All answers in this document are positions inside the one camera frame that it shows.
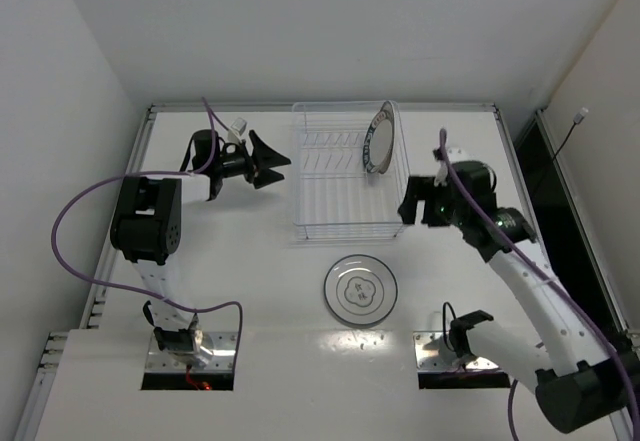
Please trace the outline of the green rimmed white plate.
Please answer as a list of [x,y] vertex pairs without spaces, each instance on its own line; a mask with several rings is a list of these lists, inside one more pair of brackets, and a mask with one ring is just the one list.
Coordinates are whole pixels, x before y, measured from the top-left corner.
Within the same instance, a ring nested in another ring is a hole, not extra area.
[[385,101],[372,119],[362,149],[363,166],[369,174],[384,174],[389,167],[395,138],[395,113]]

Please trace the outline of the orange sunburst ceramic plate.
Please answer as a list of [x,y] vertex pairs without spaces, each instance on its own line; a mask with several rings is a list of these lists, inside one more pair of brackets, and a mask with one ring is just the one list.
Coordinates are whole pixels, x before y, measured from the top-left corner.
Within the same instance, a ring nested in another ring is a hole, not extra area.
[[394,104],[389,100],[383,103],[381,111],[385,116],[385,120],[381,123],[381,129],[383,130],[383,145],[387,147],[387,153],[380,168],[380,173],[384,174],[389,169],[395,149],[396,111]]

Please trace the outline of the grey flower pattern plate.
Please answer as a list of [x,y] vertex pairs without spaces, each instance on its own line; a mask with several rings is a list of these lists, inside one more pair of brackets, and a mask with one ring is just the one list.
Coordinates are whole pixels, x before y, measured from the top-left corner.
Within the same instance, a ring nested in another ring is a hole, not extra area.
[[323,281],[325,306],[343,325],[371,328],[382,323],[394,310],[398,283],[382,260],[353,254],[336,261]]

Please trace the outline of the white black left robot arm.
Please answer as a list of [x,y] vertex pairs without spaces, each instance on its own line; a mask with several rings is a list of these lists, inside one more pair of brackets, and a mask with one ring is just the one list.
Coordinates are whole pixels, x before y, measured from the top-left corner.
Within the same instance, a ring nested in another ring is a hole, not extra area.
[[195,132],[181,174],[135,174],[120,187],[110,241],[138,273],[147,301],[142,311],[160,351],[191,367],[214,356],[187,297],[176,253],[182,236],[182,208],[214,200],[227,178],[242,177],[256,189],[280,182],[290,159],[269,147],[255,131],[247,139],[220,139],[213,130]]

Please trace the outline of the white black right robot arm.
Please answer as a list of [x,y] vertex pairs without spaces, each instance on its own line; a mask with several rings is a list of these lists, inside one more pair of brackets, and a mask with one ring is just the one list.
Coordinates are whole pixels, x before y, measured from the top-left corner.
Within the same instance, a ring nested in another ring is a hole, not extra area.
[[486,165],[443,163],[408,179],[398,213],[406,225],[454,227],[505,282],[542,343],[534,348],[483,310],[455,318],[447,338],[463,360],[484,357],[528,389],[546,420],[568,434],[622,410],[639,437],[639,359],[619,352],[567,294],[526,218],[501,207]]

